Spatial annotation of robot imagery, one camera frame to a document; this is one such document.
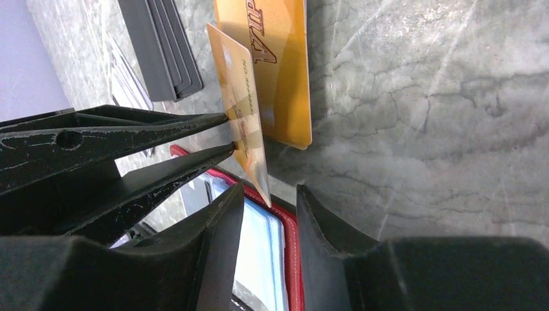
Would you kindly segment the red leather card holder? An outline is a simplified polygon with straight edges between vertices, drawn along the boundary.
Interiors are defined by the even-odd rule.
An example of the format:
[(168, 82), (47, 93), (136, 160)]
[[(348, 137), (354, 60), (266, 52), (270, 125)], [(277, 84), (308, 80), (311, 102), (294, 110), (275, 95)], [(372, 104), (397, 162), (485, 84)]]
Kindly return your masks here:
[(230, 310), (304, 310), (295, 211), (269, 191), (264, 163), (243, 185), (244, 208)]

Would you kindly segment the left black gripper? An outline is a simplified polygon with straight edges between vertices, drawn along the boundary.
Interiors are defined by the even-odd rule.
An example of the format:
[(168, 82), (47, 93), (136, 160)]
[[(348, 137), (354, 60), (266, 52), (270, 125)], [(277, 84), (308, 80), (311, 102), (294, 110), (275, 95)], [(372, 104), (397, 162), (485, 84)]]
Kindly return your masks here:
[(230, 143), (178, 156), (123, 177), (115, 161), (227, 120), (224, 113), (182, 116), (104, 105), (3, 121), (1, 234), (56, 231), (114, 244), (235, 147)]

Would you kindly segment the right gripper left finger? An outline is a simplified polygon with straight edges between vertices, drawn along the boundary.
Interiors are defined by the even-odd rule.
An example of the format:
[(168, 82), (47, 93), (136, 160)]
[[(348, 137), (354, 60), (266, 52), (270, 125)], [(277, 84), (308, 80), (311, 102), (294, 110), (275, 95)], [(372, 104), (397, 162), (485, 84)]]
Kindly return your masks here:
[(1, 239), (2, 310), (228, 310), (243, 183), (132, 246), (79, 236)]

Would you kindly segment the orange gold card stack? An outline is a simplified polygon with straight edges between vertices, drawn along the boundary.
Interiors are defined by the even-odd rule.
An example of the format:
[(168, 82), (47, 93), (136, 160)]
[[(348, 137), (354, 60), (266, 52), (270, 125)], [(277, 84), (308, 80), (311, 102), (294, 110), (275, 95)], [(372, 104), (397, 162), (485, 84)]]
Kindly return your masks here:
[(218, 29), (248, 48), (263, 134), (305, 150), (312, 143), (306, 1), (215, 1)]

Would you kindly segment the black VIP card stack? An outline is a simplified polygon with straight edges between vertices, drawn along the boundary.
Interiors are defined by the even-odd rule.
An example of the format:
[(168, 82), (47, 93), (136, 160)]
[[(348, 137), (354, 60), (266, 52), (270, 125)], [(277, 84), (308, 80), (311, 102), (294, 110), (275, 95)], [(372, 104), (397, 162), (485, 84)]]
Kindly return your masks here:
[(149, 97), (178, 102), (203, 81), (174, 1), (118, 0)]

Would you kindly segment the single gold VIP card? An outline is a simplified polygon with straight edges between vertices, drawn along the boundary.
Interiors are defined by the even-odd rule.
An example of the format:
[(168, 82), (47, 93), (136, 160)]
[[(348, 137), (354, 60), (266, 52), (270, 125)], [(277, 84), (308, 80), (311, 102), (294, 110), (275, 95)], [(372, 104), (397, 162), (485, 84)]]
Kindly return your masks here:
[(236, 146), (235, 158), (266, 206), (271, 207), (251, 53), (210, 23), (207, 32), (232, 141)]

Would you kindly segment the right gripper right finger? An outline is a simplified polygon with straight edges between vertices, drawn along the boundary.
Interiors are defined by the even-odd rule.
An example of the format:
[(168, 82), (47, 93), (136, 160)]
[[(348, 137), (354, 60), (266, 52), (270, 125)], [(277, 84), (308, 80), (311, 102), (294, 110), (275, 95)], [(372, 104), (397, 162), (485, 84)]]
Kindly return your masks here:
[(297, 187), (306, 310), (547, 310), (548, 250), (512, 236), (377, 241)]

